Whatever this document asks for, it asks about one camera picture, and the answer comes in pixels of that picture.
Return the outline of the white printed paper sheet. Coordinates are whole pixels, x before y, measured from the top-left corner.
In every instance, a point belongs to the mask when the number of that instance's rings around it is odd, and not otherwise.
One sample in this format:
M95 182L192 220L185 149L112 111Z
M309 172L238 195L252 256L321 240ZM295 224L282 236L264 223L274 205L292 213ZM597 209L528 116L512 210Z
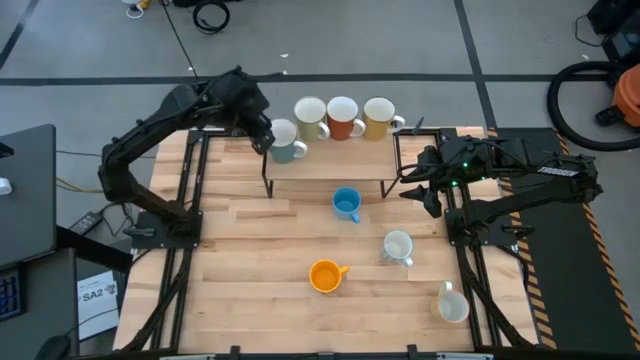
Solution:
M80 341L118 326L118 294L118 285L112 271L77 282Z

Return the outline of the teal mug white handle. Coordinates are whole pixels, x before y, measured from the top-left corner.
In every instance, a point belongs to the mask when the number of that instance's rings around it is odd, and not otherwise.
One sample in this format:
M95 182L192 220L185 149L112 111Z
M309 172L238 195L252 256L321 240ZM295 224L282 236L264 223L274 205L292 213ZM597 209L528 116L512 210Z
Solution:
M275 138L269 151L276 163L286 164L303 158L308 146L298 139L297 126L287 119L274 119L271 131Z

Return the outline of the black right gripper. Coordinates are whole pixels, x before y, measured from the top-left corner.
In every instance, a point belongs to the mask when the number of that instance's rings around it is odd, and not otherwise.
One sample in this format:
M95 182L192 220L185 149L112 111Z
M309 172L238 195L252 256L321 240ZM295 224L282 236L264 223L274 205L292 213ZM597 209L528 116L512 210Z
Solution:
M414 164L404 165L398 170L402 183L428 181L429 187L418 185L401 192L404 199L418 201L433 217L442 216L442 203L438 192L455 187L463 173L463 141L448 139L439 148L428 145L418 154Z

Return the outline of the green mug white handle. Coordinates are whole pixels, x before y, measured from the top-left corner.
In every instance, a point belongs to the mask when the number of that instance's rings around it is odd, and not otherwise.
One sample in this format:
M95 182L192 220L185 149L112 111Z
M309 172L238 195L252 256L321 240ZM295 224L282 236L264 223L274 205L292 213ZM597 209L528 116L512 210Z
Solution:
M304 141L327 140L330 129L326 124L327 108L318 97L307 96L299 99L294 106L298 121L299 137Z

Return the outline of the light blue mug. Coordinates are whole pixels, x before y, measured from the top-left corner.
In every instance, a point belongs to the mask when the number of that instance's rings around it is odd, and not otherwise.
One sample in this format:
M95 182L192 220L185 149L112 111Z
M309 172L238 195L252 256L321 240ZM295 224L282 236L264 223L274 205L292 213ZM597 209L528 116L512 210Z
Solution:
M356 224L360 222L358 211L361 206L361 195L356 189L352 187L337 189L332 196L332 206L334 214L339 219Z

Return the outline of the mustard mug white handle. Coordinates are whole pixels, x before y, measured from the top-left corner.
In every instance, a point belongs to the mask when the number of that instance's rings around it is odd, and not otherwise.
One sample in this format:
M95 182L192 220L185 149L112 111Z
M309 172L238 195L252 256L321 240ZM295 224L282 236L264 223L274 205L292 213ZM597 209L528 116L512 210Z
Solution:
M364 137L371 141L396 133L406 124L406 120L396 114L394 103L385 97L368 99L364 103L362 116L366 125Z

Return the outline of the black hazard-striped floor mat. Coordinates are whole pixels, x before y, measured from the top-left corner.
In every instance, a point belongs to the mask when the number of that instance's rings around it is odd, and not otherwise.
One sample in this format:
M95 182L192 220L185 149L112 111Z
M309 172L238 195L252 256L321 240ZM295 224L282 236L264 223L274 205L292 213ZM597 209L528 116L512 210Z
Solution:
M554 202L511 220L534 228L518 247L539 341L563 351L640 357L640 330L591 207Z

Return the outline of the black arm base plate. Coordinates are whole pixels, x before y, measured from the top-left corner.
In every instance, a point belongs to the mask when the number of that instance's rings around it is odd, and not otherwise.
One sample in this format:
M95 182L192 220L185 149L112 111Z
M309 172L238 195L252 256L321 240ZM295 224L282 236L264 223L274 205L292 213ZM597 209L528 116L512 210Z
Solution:
M508 225L505 217L492 223L478 223L468 225L464 221L463 210L460 208L446 209L443 213L449 241L454 246L498 246L515 245L516 238L512 232L503 229Z
M132 238L136 249L186 249L195 248L201 239L203 214L188 211L185 219L169 222L148 212L139 214L134 227L125 231Z

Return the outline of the white mug yellow lattice pattern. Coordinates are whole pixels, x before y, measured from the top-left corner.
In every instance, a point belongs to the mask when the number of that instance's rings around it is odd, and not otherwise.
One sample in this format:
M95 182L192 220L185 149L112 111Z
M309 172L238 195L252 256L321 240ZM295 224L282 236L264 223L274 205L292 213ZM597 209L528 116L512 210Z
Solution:
M459 324L468 318L470 305L466 297L454 289L451 281L444 281L430 303L430 311L438 320Z

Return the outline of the yellow faceted mug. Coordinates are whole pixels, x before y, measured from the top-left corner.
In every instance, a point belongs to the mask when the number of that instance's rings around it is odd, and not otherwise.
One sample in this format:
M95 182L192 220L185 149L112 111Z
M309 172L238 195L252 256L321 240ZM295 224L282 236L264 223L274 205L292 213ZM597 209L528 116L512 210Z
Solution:
M309 270L309 282L321 293L331 293L342 283L349 266L341 266L329 259L316 261Z

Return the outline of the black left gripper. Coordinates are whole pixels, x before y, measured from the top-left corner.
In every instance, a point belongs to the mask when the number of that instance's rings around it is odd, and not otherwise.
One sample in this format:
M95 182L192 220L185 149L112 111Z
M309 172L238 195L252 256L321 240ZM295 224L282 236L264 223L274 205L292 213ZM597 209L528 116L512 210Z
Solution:
M252 148L257 154L264 155L275 142L275 136L271 120L264 115L269 101L256 80L236 66L215 81L214 94L221 104L215 124L256 133L252 136Z

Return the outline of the black power brick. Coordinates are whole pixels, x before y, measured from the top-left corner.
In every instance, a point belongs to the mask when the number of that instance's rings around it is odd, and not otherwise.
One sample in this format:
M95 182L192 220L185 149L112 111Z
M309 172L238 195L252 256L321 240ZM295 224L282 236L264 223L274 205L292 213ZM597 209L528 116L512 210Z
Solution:
M83 217L73 223L69 230L79 234L79 235L87 235L91 232L97 225L99 225L103 220L103 215L100 212L87 212Z

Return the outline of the orange-red mug white handle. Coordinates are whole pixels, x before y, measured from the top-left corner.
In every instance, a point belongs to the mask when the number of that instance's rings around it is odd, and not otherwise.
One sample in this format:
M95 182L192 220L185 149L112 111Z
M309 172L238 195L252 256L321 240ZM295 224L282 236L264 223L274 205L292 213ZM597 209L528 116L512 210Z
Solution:
M360 137L366 130L366 124L358 118L357 103L346 96L337 96L327 103L327 124L330 137L336 141L344 141L352 137Z

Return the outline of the white mug blue floral pattern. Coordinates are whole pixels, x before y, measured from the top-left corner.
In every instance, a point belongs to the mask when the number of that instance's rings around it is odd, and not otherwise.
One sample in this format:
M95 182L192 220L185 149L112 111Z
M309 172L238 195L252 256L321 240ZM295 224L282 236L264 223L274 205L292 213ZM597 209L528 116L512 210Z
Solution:
M394 230L384 237L382 256L386 261L412 267L414 265L411 258L413 250L413 239L404 231Z

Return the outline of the black table frame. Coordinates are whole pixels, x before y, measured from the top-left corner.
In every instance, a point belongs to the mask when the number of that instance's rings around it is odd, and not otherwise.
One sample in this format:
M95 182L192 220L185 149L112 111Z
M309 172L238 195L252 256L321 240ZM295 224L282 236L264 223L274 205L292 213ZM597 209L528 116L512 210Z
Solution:
M338 219L334 181L282 181L269 197L262 159L249 141L210 141L202 181L202 239L194 250L178 350L221 359L233 345L244 358L320 360L322 356L465 352L468 322L438 320L430 303L444 281L459 285L457 254L442 219L377 181L359 181L358 224ZM412 267L386 261L384 237L411 236ZM331 293L316 291L318 260L349 266Z

